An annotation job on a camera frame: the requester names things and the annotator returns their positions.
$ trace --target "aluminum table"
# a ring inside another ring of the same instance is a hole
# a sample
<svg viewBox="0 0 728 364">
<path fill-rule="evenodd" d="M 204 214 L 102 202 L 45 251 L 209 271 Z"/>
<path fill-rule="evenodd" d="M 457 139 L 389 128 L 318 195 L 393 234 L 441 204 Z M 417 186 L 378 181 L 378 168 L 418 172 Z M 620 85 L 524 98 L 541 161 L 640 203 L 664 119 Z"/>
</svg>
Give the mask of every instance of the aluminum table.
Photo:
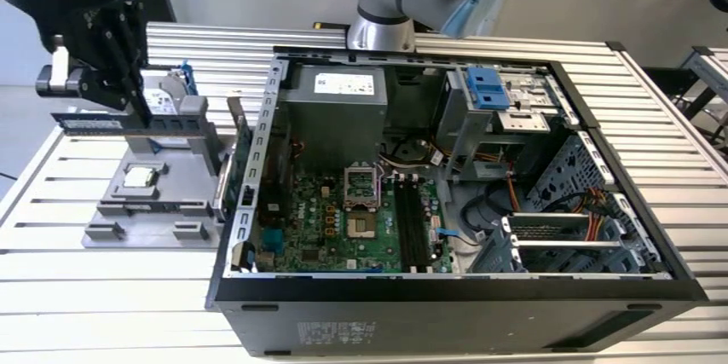
<svg viewBox="0 0 728 364">
<path fill-rule="evenodd" d="M 344 47 L 340 31 L 152 24 L 148 35 L 152 64 L 189 59 L 222 134 L 233 132 L 228 95 L 242 98 L 256 122 L 274 45 Z M 420 35 L 417 49 L 561 62 L 710 305 L 597 354 L 296 361 L 728 362 L 728 165 L 629 55 L 604 43 L 437 35 Z M 120 138 L 72 138 L 53 131 L 0 203 L 0 249 L 6 250 L 0 254 L 0 352 L 6 352 L 0 361 L 257 361 L 238 346 L 222 315 L 204 311 L 212 251 L 81 247 L 84 225 L 125 150 Z"/>
</svg>

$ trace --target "white label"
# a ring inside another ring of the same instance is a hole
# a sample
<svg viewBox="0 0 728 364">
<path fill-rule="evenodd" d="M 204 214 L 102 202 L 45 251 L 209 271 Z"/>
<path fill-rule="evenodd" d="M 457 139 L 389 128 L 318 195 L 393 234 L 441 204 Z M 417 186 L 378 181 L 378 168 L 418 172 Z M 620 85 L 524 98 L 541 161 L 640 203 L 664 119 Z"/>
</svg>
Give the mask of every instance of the white label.
<svg viewBox="0 0 728 364">
<path fill-rule="evenodd" d="M 164 90 L 146 89 L 144 90 L 144 99 L 152 114 L 177 114 L 174 101 Z"/>
<path fill-rule="evenodd" d="M 434 150 L 434 153 L 432 154 L 432 158 L 429 159 L 429 162 L 434 165 L 434 166 L 438 166 L 440 163 L 442 162 L 442 158 L 445 156 L 442 155 L 442 153 L 440 152 L 438 149 Z"/>
<path fill-rule="evenodd" d="M 120 129 L 121 123 L 112 119 L 65 119 L 64 125 L 66 128 L 98 128 L 98 129 Z"/>
<path fill-rule="evenodd" d="M 376 321 L 301 321 L 298 340 L 312 344 L 370 344 Z"/>
<path fill-rule="evenodd" d="M 316 74 L 316 94 L 374 95 L 374 76 L 365 74 Z"/>
<path fill-rule="evenodd" d="M 149 205 L 124 205 L 130 211 L 150 211 Z"/>
</svg>

